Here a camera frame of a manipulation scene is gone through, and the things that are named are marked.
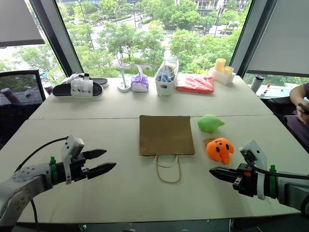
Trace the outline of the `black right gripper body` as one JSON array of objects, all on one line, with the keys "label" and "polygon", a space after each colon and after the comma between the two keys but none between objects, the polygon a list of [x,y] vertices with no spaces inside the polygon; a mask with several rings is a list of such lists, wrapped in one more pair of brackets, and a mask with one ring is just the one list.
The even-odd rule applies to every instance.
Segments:
[{"label": "black right gripper body", "polygon": [[233,183],[233,189],[238,193],[253,197],[257,195],[257,173],[248,164],[241,163],[237,171],[237,178]]}]

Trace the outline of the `person's hand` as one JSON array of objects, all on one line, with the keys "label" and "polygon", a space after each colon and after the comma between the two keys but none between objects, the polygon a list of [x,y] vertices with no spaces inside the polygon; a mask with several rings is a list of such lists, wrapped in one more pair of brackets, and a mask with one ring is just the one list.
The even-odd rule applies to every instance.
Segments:
[{"label": "person's hand", "polygon": [[299,105],[296,107],[297,117],[303,124],[309,123],[309,116],[306,114],[304,109],[302,109]]}]

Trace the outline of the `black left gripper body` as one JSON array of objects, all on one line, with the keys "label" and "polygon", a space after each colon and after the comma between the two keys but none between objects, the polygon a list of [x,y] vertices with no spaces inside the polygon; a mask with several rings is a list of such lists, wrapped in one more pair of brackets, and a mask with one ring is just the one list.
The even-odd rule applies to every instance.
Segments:
[{"label": "black left gripper body", "polygon": [[69,164],[70,181],[76,182],[87,178],[89,169],[84,166],[87,159],[89,159],[88,151],[82,152],[76,157],[72,156],[70,158],[70,164]]}]

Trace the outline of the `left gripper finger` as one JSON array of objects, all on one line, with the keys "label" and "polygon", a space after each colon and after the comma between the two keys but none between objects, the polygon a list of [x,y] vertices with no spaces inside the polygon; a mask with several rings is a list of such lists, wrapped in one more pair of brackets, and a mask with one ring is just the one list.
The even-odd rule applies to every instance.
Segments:
[{"label": "left gripper finger", "polygon": [[95,159],[95,158],[98,158],[99,156],[103,155],[106,152],[107,152],[107,150],[105,150],[105,149],[93,149],[93,150],[89,150],[89,151],[84,151],[83,157],[86,160]]},{"label": "left gripper finger", "polygon": [[88,173],[87,173],[87,179],[92,179],[95,178],[97,176],[103,175],[107,172],[109,172],[110,170],[112,170],[114,167],[116,166],[115,162],[107,162],[104,164],[101,164],[95,168],[89,169]]}]

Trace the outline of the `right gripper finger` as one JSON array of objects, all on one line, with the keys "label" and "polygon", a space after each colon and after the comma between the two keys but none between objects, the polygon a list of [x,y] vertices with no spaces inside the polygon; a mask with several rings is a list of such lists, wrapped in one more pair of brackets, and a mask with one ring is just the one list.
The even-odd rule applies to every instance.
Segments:
[{"label": "right gripper finger", "polygon": [[213,176],[237,176],[238,173],[234,169],[226,167],[214,167],[209,170]]},{"label": "right gripper finger", "polygon": [[237,175],[233,176],[233,175],[221,175],[219,177],[217,177],[219,180],[225,181],[225,182],[229,182],[229,183],[234,183],[237,179]]}]

